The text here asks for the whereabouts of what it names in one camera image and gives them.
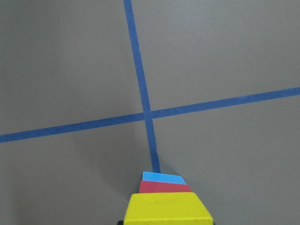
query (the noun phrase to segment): block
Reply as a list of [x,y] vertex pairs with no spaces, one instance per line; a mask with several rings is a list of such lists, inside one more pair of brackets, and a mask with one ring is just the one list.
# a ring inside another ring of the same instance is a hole
[[163,174],[157,172],[143,172],[142,180],[163,182],[163,183],[173,183],[173,184],[186,184],[181,176]]
[[143,193],[130,198],[124,225],[213,225],[193,192]]
[[172,184],[142,180],[139,193],[192,192],[187,184]]

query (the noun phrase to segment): yellow block top face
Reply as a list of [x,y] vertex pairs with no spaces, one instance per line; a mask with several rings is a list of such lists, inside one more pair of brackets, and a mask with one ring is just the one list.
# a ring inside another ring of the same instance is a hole
[[131,196],[124,225],[213,225],[213,219],[195,193],[140,193]]

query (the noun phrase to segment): light blue block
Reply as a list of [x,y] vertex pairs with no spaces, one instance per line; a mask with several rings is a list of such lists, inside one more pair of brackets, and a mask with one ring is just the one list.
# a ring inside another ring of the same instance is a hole
[[173,184],[186,184],[181,176],[163,174],[157,172],[143,172],[142,180],[163,182],[163,183],[173,183]]

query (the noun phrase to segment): gray floor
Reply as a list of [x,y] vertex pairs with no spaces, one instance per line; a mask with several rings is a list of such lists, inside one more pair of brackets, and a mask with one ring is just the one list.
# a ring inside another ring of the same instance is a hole
[[[300,1],[133,0],[153,110],[300,87]],[[0,1],[0,135],[141,113],[123,2]],[[217,225],[300,221],[300,96],[154,120]],[[143,121],[0,144],[0,224],[115,225]]]

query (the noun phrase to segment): blue grid line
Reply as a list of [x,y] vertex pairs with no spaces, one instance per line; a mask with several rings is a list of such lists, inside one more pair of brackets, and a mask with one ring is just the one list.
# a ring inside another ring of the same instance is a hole
[[[298,95],[300,95],[300,87],[265,92],[265,93],[254,94],[254,95],[241,96],[241,97],[226,98],[217,101],[204,102],[204,103],[199,103],[194,105],[179,106],[179,107],[174,107],[169,109],[155,110],[152,111],[152,115],[153,118],[155,119],[155,118],[169,117],[169,116],[186,114],[186,113],[199,112],[204,110],[211,110],[216,108],[250,104],[254,102],[267,101],[267,100],[273,100],[278,98],[287,98],[287,97],[298,96]],[[102,127],[137,122],[142,120],[144,120],[143,113],[136,113],[131,115],[101,119],[101,120],[92,120],[92,121],[76,123],[72,125],[62,125],[57,127],[48,127],[48,128],[35,129],[35,130],[29,130],[29,131],[23,131],[23,132],[11,133],[11,134],[4,134],[4,135],[0,135],[0,143],[12,142],[12,141],[18,141],[18,140],[30,139],[30,138],[42,137],[48,135],[57,135],[57,134],[69,133],[69,132],[80,131],[80,130],[102,128]]]
[[155,139],[155,133],[153,127],[153,120],[151,115],[150,101],[148,96],[145,73],[143,69],[142,56],[140,53],[139,41],[137,38],[137,33],[135,28],[135,18],[133,14],[131,0],[124,0],[124,8],[126,13],[132,54],[135,62],[136,76],[137,76],[139,89],[140,89],[142,109],[144,113],[148,145],[149,145],[150,157],[152,163],[152,170],[155,173],[160,173],[160,166],[159,166],[157,145],[156,145],[156,139]]

